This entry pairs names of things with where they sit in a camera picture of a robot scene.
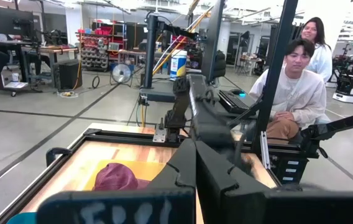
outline brown pants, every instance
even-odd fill
[[[289,119],[278,119],[268,124],[266,129],[268,138],[291,139],[299,130],[296,122]],[[269,144],[287,144],[288,141],[268,139]]]

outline white sweater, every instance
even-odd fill
[[[276,112],[289,111],[293,113],[294,120],[300,127],[311,124],[316,118],[324,114],[326,108],[326,87],[323,79],[314,72],[303,70],[301,78],[288,78],[284,72],[280,72],[280,78],[273,100],[270,119]],[[257,79],[249,95],[257,100],[265,86],[268,70]]]
[[[332,52],[327,45],[316,44],[311,62],[307,70],[320,74],[327,83],[332,74]]]

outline woman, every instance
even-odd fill
[[[306,67],[307,70],[320,74],[325,83],[332,74],[332,52],[330,46],[324,41],[324,25],[320,18],[314,17],[306,22],[301,38],[315,44],[314,55]]]

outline gray floor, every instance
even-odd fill
[[[89,90],[93,77],[85,73],[84,88],[78,92]],[[138,89],[115,88],[107,85],[107,74],[100,77],[101,88],[78,98],[61,98],[53,91],[11,98],[0,91],[0,211],[45,169],[45,152],[51,147],[67,147],[91,123],[135,126]],[[237,85],[248,91],[255,79],[228,70],[220,88]],[[333,89],[328,89],[327,115],[332,120],[353,115],[353,104],[333,100],[332,93]],[[170,103],[151,102],[147,122],[158,123],[171,107]],[[330,159],[312,159],[302,182],[329,190],[353,190],[353,130],[338,133],[321,146]]]

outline long hair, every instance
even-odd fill
[[[304,25],[304,27],[306,27],[306,25],[310,22],[314,22],[316,24],[316,30],[317,30],[317,34],[316,34],[316,37],[314,38],[314,43],[315,44],[320,44],[320,45],[323,45],[323,46],[328,46],[330,49],[331,47],[326,44],[326,41],[324,40],[325,39],[325,34],[324,34],[324,24],[323,24],[323,21],[318,18],[318,17],[314,17],[310,20],[308,20],[306,22],[306,24]]]

